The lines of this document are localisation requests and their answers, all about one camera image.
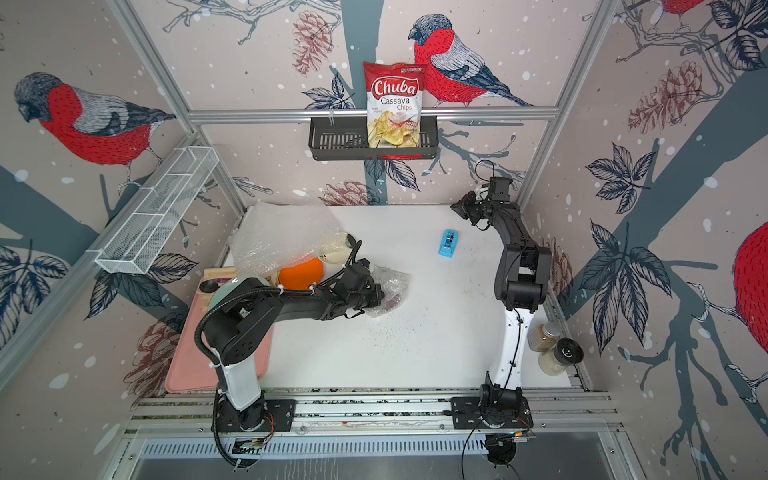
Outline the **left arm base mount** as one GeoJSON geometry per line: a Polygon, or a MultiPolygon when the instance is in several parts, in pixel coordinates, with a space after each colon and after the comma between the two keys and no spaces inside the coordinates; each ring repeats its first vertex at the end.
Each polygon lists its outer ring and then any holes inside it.
{"type": "Polygon", "coordinates": [[[259,399],[243,411],[224,396],[215,405],[212,429],[218,433],[289,432],[297,402],[293,399],[259,399]]]}

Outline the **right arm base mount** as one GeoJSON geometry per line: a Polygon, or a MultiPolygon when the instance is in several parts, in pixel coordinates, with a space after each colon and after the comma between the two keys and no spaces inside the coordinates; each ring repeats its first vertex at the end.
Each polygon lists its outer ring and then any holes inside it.
{"type": "Polygon", "coordinates": [[[458,396],[450,399],[450,416],[456,430],[513,429],[527,430],[534,425],[525,397],[509,406],[482,406],[479,397],[458,396]]]}

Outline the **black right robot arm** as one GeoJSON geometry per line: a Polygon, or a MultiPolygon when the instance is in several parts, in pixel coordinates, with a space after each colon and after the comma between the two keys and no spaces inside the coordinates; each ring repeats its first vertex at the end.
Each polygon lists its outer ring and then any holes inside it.
{"type": "Polygon", "coordinates": [[[511,187],[511,179],[494,176],[485,184],[483,199],[469,192],[451,205],[473,226],[485,220],[502,242],[493,290],[505,308],[503,336],[481,386],[483,411],[518,410],[522,405],[524,334],[533,314],[546,300],[549,287],[551,250],[530,237],[520,208],[511,199],[511,187]]]}

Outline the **orange plastic plate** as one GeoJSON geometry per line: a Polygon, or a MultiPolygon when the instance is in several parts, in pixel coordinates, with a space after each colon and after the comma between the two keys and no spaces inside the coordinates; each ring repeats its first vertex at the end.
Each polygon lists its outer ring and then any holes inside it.
{"type": "Polygon", "coordinates": [[[324,264],[315,257],[293,267],[286,267],[279,272],[279,284],[285,289],[307,290],[319,283],[324,276],[324,264]]]}

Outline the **clear bubble wrap sheet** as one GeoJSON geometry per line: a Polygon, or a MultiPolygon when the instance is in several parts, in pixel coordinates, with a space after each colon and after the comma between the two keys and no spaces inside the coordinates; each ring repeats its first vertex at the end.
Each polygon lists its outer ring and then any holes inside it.
{"type": "Polygon", "coordinates": [[[393,270],[380,265],[371,265],[373,280],[381,286],[384,295],[376,307],[366,307],[365,313],[371,318],[378,318],[397,309],[406,299],[411,285],[410,273],[393,270]]]}

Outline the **blue tape dispenser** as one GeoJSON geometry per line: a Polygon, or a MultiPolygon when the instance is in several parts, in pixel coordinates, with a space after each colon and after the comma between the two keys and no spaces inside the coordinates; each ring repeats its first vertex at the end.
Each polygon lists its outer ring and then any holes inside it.
{"type": "Polygon", "coordinates": [[[450,229],[446,229],[441,237],[438,254],[442,257],[452,258],[458,243],[459,234],[450,229]]]}

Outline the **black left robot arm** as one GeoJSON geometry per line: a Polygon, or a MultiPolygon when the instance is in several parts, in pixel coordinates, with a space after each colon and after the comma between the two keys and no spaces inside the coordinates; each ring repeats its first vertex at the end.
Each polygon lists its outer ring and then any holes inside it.
{"type": "Polygon", "coordinates": [[[360,241],[354,245],[338,272],[307,289],[272,287],[250,277],[209,308],[195,329],[195,345],[215,370],[217,390],[236,412],[263,409],[254,357],[274,324],[352,319],[382,304],[385,293],[370,263],[356,258],[361,246],[360,241]]]}

